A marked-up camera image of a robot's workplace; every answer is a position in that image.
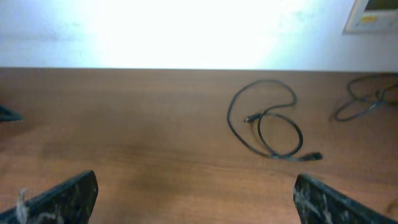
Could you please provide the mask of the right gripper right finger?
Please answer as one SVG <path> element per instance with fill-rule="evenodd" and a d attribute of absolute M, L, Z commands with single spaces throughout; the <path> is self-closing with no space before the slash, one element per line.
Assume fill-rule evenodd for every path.
<path fill-rule="evenodd" d="M 397 224 L 308 174 L 299 174 L 293 201 L 304 224 Z"/>

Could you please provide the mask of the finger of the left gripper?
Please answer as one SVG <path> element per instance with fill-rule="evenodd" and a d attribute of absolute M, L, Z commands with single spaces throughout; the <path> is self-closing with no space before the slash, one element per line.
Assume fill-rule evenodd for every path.
<path fill-rule="evenodd" d="M 6 108 L 5 106 L 1 106 L 0 111 L 0 122 L 19 121 L 23 119 L 20 114 L 16 113 L 13 110 L 10 110 L 9 108 Z"/>

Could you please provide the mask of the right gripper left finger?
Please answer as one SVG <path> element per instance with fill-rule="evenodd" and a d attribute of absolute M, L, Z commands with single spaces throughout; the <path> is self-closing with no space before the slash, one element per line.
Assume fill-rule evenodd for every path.
<path fill-rule="evenodd" d="M 19 191 L 16 205 L 1 212 L 1 224 L 88 223 L 98 196 L 93 170 L 67 179 L 29 200 Z"/>

